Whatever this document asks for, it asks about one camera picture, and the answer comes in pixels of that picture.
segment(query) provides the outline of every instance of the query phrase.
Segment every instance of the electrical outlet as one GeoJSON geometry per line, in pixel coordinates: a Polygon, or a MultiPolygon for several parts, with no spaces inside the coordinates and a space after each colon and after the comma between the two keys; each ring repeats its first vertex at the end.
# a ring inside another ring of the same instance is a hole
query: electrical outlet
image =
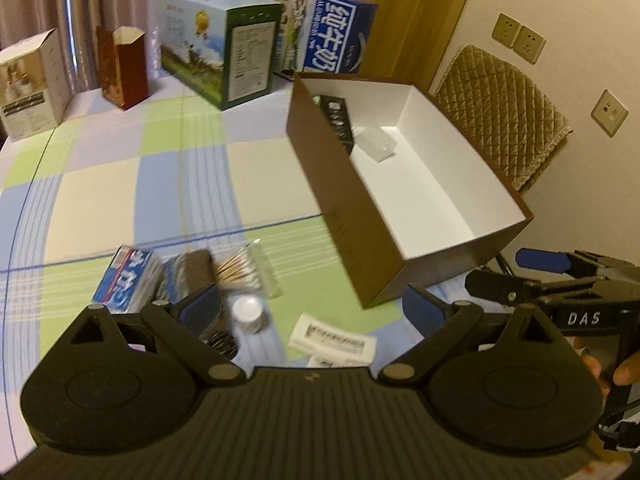
{"type": "Polygon", "coordinates": [[[522,27],[520,33],[513,44],[513,49],[531,64],[535,63],[540,57],[542,49],[545,47],[546,40],[537,32],[529,27],[522,27]]]}
{"type": "Polygon", "coordinates": [[[602,126],[609,137],[616,134],[628,115],[629,111],[613,97],[609,90],[603,92],[598,104],[591,112],[591,117],[602,126]]]}
{"type": "Polygon", "coordinates": [[[498,16],[498,22],[495,24],[491,36],[495,41],[500,41],[504,46],[511,48],[518,37],[520,27],[520,23],[516,20],[506,14],[501,14],[498,16]]]}

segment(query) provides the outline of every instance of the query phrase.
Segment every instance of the quilted chair cover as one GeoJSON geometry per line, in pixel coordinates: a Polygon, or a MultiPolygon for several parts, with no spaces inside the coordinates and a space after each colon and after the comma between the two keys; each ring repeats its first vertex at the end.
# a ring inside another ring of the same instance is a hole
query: quilted chair cover
{"type": "Polygon", "coordinates": [[[573,131],[527,75],[473,45],[453,59],[435,99],[516,190],[533,184],[573,131]]]}

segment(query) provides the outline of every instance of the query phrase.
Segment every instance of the white label card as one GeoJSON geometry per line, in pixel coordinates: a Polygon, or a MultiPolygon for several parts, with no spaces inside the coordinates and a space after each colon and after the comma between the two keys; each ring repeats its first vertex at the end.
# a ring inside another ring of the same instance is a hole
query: white label card
{"type": "Polygon", "coordinates": [[[347,332],[303,314],[291,333],[296,350],[347,366],[367,366],[376,354],[376,338],[347,332]]]}

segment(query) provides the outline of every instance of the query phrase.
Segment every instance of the blue and white package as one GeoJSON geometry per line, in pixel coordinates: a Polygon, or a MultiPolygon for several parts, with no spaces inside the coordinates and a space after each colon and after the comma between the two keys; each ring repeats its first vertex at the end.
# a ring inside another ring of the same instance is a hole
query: blue and white package
{"type": "Polygon", "coordinates": [[[283,5],[274,70],[357,73],[377,5],[364,0],[274,0],[283,5]]]}
{"type": "Polygon", "coordinates": [[[139,312],[153,298],[161,274],[162,261],[153,251],[120,246],[92,301],[112,314],[139,312]]]}

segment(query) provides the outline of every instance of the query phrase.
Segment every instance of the finger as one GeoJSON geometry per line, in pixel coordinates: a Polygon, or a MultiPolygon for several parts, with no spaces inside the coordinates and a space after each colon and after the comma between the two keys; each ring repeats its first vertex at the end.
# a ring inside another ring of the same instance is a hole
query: finger
{"type": "Polygon", "coordinates": [[[640,351],[633,354],[616,369],[613,382],[618,386],[626,386],[640,382],[640,351]]]}
{"type": "Polygon", "coordinates": [[[587,368],[596,379],[600,377],[602,366],[600,366],[600,362],[595,357],[583,355],[582,362],[587,365],[587,368]]]}
{"type": "Polygon", "coordinates": [[[582,350],[585,346],[587,346],[587,340],[583,337],[574,337],[574,348],[577,350],[582,350]]]}
{"type": "Polygon", "coordinates": [[[607,381],[603,381],[602,379],[598,379],[598,384],[600,385],[600,389],[602,390],[603,397],[608,396],[611,391],[611,386],[609,385],[609,383],[607,383],[607,381]]]}

